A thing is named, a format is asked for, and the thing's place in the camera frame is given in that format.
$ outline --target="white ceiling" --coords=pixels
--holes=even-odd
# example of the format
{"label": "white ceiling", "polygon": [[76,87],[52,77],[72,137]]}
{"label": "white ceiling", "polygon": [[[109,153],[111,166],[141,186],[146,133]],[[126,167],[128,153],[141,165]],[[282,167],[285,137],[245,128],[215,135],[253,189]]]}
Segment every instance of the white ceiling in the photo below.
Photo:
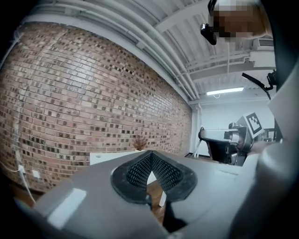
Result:
{"label": "white ceiling", "polygon": [[185,99],[199,99],[210,90],[238,86],[255,89],[254,84],[241,77],[242,72],[267,83],[266,75],[273,67],[258,67],[250,62],[253,40],[228,45],[218,39],[212,46],[201,36],[200,25],[207,22],[207,3],[207,0],[42,0],[32,15],[51,14],[56,22],[56,15],[70,16],[117,33],[158,63],[173,81],[170,84]]}

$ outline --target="black camera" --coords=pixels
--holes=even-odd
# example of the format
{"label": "black camera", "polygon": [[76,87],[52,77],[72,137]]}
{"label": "black camera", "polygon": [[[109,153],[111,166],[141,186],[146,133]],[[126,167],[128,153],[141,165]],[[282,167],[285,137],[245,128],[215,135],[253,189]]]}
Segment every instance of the black camera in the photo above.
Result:
{"label": "black camera", "polygon": [[210,27],[207,23],[201,24],[200,33],[208,40],[210,44],[216,45],[217,38],[213,31],[213,27]]}

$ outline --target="white wall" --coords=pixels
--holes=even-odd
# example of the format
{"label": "white wall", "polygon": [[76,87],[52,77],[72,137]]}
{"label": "white wall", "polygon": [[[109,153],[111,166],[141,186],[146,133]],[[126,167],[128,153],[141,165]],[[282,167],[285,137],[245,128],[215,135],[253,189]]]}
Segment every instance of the white wall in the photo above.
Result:
{"label": "white wall", "polygon": [[[267,104],[268,100],[202,105],[202,124],[205,129],[227,129],[228,125],[246,113],[255,112],[263,128],[274,128],[274,116]],[[209,155],[205,142],[198,153]]]}

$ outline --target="ceiling light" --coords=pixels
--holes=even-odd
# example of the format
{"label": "ceiling light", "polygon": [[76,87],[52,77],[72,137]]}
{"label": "ceiling light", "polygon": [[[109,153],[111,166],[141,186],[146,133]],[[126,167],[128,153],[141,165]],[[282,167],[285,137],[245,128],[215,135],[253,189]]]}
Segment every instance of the ceiling light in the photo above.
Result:
{"label": "ceiling light", "polygon": [[244,87],[240,88],[233,88],[233,89],[226,89],[226,90],[220,90],[220,91],[208,91],[207,95],[216,95],[216,94],[222,94],[222,93],[230,93],[230,92],[238,92],[244,90]]}

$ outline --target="power outlet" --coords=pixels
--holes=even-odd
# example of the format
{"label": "power outlet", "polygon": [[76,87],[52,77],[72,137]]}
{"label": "power outlet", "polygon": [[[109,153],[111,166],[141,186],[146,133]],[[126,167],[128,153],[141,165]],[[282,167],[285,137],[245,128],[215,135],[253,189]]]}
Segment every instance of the power outlet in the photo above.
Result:
{"label": "power outlet", "polygon": [[33,173],[33,176],[34,176],[35,178],[41,178],[41,176],[39,175],[39,172],[38,172],[38,171],[36,171],[36,170],[32,170],[32,173]]}
{"label": "power outlet", "polygon": [[24,174],[26,173],[26,172],[25,172],[25,168],[24,168],[23,165],[20,165],[20,164],[19,164],[18,170],[19,170],[21,173],[24,173]]}

